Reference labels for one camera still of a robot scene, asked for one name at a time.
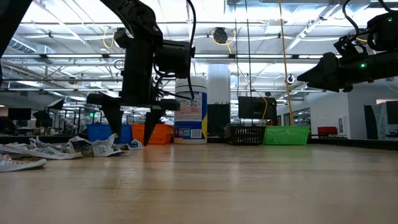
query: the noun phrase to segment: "green basket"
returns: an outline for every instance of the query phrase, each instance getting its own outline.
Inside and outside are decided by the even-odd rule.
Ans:
[[[264,134],[266,145],[296,145],[307,144],[310,127],[269,126]]]

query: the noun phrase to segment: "black basket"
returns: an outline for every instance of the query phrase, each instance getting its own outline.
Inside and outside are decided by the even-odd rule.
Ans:
[[[258,146],[264,140],[266,127],[230,126],[228,143],[234,146]]]

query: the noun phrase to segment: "wooden tabletop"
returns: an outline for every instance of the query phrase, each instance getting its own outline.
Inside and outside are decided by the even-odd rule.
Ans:
[[[398,223],[398,152],[149,146],[0,174],[0,223]]]

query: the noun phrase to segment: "white canister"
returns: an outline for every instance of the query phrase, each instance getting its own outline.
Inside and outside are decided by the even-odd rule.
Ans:
[[[207,143],[207,81],[202,77],[191,77],[194,100],[176,97],[180,111],[174,115],[174,143]],[[187,79],[177,79],[175,94],[191,98]]]

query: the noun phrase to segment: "orange container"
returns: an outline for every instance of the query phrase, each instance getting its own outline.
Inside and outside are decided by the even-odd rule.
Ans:
[[[144,143],[144,124],[132,124],[132,138]],[[149,144],[168,144],[172,138],[173,127],[167,124],[156,124]]]

